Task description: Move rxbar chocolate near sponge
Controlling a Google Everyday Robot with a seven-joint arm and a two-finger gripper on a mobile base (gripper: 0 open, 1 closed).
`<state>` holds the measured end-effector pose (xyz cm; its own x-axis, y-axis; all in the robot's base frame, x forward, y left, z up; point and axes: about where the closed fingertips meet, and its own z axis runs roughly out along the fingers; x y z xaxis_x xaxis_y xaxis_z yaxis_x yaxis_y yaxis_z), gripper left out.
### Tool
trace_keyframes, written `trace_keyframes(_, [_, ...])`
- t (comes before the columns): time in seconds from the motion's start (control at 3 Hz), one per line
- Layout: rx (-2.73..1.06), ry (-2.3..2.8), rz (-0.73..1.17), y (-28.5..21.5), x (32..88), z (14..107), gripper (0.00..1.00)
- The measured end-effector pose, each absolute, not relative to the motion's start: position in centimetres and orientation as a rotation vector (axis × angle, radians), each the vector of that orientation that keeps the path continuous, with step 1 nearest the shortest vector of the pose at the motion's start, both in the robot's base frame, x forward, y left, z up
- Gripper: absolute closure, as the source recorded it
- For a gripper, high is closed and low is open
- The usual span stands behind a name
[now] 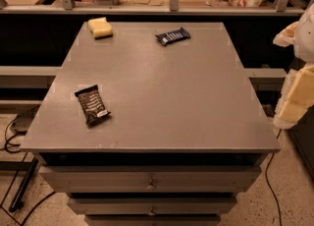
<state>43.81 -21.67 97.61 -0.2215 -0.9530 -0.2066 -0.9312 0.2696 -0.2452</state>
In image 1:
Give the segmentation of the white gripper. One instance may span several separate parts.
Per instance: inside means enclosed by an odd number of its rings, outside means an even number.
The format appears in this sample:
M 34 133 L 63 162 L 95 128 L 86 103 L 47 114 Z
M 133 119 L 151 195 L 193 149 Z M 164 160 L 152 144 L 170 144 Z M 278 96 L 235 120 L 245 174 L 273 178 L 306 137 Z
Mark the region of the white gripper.
M 287 47 L 293 45 L 294 55 L 305 61 L 314 62 L 314 4 L 294 22 L 284 28 L 273 39 L 273 43 Z M 314 64 L 306 64 L 300 70 L 291 69 L 275 108 L 273 124 L 279 129 L 290 129 L 314 105 Z

